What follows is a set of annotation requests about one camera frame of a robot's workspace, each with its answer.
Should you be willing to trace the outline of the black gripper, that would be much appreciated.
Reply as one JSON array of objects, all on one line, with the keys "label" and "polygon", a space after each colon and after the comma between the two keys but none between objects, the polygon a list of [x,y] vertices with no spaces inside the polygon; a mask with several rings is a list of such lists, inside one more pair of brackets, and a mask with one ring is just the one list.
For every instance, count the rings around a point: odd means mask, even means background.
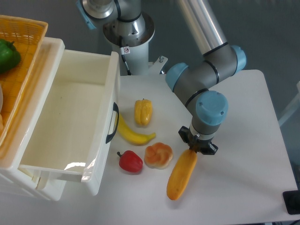
[{"label": "black gripper", "polygon": [[189,128],[182,126],[178,131],[181,139],[189,146],[189,149],[203,155],[215,155],[218,147],[212,143],[212,139],[215,135],[204,135],[198,133],[193,126]]}]

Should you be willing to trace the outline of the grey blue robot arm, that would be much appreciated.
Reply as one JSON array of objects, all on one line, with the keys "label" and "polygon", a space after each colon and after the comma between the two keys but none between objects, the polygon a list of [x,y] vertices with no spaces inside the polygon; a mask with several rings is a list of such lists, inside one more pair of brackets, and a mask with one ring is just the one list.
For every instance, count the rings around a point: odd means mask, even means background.
[{"label": "grey blue robot arm", "polygon": [[[76,5],[90,29],[103,20],[104,36],[119,54],[121,75],[161,71],[149,62],[155,27],[139,0],[79,0]],[[240,47],[228,44],[208,1],[180,0],[178,5],[204,60],[194,69],[185,63],[174,65],[165,81],[192,115],[190,126],[179,130],[183,142],[195,152],[214,155],[218,148],[212,139],[225,120],[228,103],[211,88],[241,71],[247,59]]]}]

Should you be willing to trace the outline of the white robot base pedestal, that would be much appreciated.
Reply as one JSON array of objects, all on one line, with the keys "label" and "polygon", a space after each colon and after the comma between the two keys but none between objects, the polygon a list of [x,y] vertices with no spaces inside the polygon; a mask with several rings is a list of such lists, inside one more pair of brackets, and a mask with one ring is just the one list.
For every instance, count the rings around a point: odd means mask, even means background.
[{"label": "white robot base pedestal", "polygon": [[103,32],[112,51],[119,55],[121,75],[151,75],[163,71],[168,61],[166,56],[149,61],[149,42],[154,37],[155,25],[145,12],[130,22],[116,19],[106,23]]}]

